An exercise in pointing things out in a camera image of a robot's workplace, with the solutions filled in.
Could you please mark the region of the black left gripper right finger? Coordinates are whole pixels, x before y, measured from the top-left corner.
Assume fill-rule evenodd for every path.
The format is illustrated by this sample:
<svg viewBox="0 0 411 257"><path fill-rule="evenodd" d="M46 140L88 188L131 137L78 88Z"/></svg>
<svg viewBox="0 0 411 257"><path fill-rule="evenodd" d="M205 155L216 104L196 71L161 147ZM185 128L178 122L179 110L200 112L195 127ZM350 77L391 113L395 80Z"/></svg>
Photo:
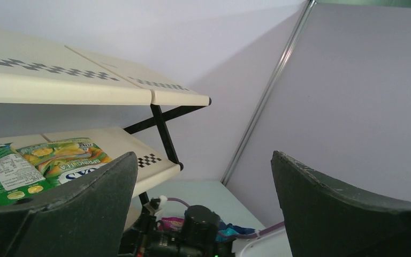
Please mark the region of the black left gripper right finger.
<svg viewBox="0 0 411 257"><path fill-rule="evenodd" d="M411 256L411 201L355 187L280 151L271 170L293 256Z"/></svg>

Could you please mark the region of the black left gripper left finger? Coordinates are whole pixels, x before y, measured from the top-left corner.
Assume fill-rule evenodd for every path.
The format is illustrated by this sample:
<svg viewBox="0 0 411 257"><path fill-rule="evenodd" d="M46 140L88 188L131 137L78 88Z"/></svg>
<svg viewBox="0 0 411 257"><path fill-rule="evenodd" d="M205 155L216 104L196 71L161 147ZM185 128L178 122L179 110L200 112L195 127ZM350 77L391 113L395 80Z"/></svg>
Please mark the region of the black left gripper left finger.
<svg viewBox="0 0 411 257"><path fill-rule="evenodd" d="M0 206L0 256L117 256L138 174L128 152L63 185Z"/></svg>

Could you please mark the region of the magenta grape candy bag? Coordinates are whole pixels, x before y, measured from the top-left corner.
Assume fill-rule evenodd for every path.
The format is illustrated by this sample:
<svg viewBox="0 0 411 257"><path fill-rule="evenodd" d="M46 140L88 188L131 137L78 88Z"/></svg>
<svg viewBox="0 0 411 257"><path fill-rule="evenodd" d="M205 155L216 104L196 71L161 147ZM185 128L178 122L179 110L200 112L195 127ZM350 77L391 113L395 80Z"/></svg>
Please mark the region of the magenta grape candy bag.
<svg viewBox="0 0 411 257"><path fill-rule="evenodd" d="M180 232L184 219L180 217L162 217L157 222L157 230Z"/></svg>

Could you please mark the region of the green candy bag nutrition side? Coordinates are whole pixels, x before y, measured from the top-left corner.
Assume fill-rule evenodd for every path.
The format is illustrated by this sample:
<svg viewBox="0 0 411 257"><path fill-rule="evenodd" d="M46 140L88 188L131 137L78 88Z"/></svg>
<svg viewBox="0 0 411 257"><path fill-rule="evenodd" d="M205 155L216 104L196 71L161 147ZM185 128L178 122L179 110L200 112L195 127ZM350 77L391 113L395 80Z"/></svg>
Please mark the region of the green candy bag nutrition side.
<svg viewBox="0 0 411 257"><path fill-rule="evenodd" d="M9 143L0 143L0 206L51 188L48 180Z"/></svg>

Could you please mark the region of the green Fox's candy bag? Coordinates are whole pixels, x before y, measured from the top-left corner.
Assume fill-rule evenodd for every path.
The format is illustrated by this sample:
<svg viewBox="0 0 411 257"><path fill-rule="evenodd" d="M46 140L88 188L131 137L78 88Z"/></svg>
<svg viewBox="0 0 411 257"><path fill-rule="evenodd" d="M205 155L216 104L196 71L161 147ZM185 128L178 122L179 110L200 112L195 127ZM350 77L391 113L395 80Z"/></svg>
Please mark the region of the green Fox's candy bag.
<svg viewBox="0 0 411 257"><path fill-rule="evenodd" d="M17 149L53 186L87 175L112 158L90 138L70 138Z"/></svg>

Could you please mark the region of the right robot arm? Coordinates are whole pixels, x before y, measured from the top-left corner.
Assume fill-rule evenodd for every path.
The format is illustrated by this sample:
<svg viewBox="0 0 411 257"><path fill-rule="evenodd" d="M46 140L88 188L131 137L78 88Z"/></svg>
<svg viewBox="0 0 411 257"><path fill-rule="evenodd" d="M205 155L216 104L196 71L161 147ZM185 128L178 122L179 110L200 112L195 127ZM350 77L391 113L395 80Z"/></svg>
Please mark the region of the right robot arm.
<svg viewBox="0 0 411 257"><path fill-rule="evenodd" d="M146 204L134 225L124 232L118 256L235 256L236 239L258 239L283 228L283 222L252 234L220 232L220 217L202 205L189 206L180 229L169 229L157 217L160 208Z"/></svg>

